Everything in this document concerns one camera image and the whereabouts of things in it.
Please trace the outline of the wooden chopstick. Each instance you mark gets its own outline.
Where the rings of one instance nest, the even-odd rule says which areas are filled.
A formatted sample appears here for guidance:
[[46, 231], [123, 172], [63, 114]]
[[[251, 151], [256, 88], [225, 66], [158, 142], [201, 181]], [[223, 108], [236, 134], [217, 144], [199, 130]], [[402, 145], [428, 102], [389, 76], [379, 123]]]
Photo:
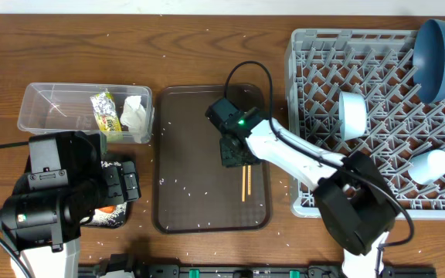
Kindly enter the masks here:
[[242, 193], [241, 193], [241, 201], [246, 201], [246, 173], [247, 169], [246, 166], [242, 167]]
[[251, 195], [252, 190], [252, 166], [246, 166], [246, 192], [247, 195]]

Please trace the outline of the orange carrot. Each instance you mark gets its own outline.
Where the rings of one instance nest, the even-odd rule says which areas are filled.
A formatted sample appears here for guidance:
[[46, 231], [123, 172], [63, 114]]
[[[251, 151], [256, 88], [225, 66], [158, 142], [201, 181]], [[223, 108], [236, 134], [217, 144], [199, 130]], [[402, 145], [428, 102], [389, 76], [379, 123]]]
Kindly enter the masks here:
[[106, 206], [103, 208], [99, 208], [98, 211], [101, 211], [103, 213], [107, 213], [107, 214], [111, 214], [116, 210], [116, 206], [112, 205], [112, 206]]

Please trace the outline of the white napkin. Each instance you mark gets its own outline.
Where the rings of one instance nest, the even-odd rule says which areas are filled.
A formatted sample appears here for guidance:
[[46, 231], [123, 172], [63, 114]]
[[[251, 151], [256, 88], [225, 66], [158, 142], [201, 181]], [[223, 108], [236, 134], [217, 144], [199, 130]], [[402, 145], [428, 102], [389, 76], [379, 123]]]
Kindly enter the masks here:
[[120, 117], [122, 125], [128, 128], [136, 143], [141, 143], [147, 133], [147, 113], [141, 104], [141, 96], [127, 97], [123, 105], [123, 113]]

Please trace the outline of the green yellow snack wrapper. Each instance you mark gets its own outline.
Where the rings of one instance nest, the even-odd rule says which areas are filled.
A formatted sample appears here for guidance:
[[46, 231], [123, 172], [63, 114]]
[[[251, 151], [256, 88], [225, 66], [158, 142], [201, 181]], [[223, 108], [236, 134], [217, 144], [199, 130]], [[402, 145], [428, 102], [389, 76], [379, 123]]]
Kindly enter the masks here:
[[121, 123], [117, 116], [114, 98], [108, 90], [95, 94], [90, 98], [93, 114], [99, 130], [103, 132], [109, 142], [123, 140]]

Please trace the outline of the light blue rice bowl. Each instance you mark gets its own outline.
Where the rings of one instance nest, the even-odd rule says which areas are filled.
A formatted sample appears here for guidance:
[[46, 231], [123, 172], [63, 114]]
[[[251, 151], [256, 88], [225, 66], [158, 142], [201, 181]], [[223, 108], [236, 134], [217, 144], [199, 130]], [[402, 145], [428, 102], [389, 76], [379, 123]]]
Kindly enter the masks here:
[[357, 93], [340, 92], [339, 120], [343, 141], [361, 137], [366, 131], [367, 111], [365, 100]]

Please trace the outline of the light blue cup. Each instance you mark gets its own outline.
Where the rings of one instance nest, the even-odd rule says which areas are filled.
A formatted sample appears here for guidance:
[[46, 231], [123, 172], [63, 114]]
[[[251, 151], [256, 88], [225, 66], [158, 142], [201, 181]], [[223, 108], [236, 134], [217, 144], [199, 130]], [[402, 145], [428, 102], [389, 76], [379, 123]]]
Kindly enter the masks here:
[[409, 176], [418, 184], [428, 185], [445, 175], [445, 151], [428, 151], [411, 158], [409, 163]]

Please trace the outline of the blue plate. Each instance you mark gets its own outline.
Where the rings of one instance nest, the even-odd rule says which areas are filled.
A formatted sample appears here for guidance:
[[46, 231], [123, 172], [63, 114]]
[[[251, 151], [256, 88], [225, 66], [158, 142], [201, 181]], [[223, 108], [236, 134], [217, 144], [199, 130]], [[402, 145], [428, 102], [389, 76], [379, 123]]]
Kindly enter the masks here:
[[413, 65], [415, 84], [421, 88], [417, 96], [423, 103], [435, 103], [445, 98], [445, 21], [424, 22], [415, 40]]

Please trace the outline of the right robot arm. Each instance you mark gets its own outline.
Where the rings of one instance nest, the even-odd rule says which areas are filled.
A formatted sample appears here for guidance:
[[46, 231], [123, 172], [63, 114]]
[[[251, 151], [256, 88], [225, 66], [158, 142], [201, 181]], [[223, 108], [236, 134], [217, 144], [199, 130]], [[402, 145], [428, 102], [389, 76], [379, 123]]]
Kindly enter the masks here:
[[258, 108], [242, 111], [226, 98], [210, 105], [205, 116], [221, 134], [223, 166], [268, 161], [307, 186], [326, 229], [345, 252], [341, 271], [347, 277], [382, 273], [382, 251], [402, 209], [371, 158], [326, 151]]

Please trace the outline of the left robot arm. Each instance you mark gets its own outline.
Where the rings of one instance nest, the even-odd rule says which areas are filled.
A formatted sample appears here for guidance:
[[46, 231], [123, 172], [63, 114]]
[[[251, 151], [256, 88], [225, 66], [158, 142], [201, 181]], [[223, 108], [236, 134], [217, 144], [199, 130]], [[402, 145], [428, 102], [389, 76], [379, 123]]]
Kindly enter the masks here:
[[17, 277], [76, 277], [81, 225], [97, 209], [140, 198], [134, 162], [105, 161], [105, 140], [82, 131], [29, 139], [24, 174], [0, 209]]

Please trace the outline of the grey dishwasher rack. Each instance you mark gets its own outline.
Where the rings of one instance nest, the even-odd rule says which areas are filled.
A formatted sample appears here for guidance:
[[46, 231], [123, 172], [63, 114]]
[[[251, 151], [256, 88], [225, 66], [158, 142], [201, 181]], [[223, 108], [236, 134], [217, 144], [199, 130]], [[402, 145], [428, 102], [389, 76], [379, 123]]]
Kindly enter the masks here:
[[[367, 154], [416, 220], [445, 220], [445, 175], [428, 184], [409, 176], [414, 156], [445, 151], [445, 99], [424, 104], [412, 65], [416, 32], [296, 29], [285, 53], [289, 129], [328, 151]], [[363, 97], [365, 133], [341, 137], [339, 94]]]

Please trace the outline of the pile of white rice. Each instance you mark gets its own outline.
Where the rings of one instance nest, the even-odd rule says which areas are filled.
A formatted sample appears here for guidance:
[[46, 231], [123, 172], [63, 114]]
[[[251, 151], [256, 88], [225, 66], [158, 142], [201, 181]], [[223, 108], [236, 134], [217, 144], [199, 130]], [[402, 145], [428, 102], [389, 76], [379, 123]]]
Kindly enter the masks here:
[[115, 205], [116, 210], [111, 213], [103, 213], [98, 211], [98, 208], [94, 210], [93, 216], [82, 221], [82, 225], [94, 227], [94, 228], [106, 228], [116, 229], [121, 227], [126, 220], [126, 202], [121, 205]]

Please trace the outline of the black plastic tray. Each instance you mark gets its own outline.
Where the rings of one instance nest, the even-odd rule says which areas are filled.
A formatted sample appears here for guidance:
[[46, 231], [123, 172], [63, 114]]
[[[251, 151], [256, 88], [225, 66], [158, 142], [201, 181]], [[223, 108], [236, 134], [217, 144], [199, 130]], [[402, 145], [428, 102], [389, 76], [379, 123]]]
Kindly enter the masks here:
[[31, 154], [24, 174], [5, 202], [15, 227], [116, 229], [141, 197], [135, 163], [97, 153], [57, 154], [49, 161]]

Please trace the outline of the brown serving tray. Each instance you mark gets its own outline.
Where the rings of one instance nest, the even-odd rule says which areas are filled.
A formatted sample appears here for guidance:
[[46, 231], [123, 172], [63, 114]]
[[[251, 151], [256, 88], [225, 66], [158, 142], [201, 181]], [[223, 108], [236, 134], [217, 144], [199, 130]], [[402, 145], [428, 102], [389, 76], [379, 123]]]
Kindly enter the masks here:
[[272, 216], [269, 167], [251, 168], [250, 189], [242, 168], [226, 168], [221, 134], [209, 122], [209, 105], [227, 95], [240, 109], [264, 107], [257, 86], [243, 83], [172, 86], [155, 104], [153, 223], [164, 234], [262, 229]]

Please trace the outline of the clear plastic bin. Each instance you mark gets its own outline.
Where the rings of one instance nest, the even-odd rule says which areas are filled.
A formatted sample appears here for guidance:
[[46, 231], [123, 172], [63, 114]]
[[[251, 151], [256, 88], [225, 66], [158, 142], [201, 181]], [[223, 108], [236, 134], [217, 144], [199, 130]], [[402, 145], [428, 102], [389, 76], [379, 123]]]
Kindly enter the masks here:
[[152, 92], [147, 86], [31, 83], [25, 90], [17, 126], [19, 130], [32, 134], [48, 134], [61, 131], [82, 131], [86, 134], [101, 132], [93, 114], [90, 98], [105, 90], [108, 90], [114, 98], [119, 120], [123, 113], [124, 101], [130, 96], [141, 96], [141, 104], [148, 117], [147, 133], [143, 136], [141, 143], [136, 143], [133, 136], [128, 132], [128, 128], [122, 124], [123, 140], [108, 142], [116, 144], [148, 143], [151, 140], [154, 108]]

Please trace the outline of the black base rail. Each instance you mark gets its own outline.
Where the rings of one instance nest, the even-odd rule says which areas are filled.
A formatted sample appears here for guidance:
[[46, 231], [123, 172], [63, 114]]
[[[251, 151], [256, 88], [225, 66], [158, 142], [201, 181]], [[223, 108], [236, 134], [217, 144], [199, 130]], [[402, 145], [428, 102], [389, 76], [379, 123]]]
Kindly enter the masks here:
[[140, 277], [140, 278], [340, 278], [345, 277], [340, 266], [250, 267], [250, 266], [136, 266], [113, 270], [109, 266], [81, 266], [79, 278]]

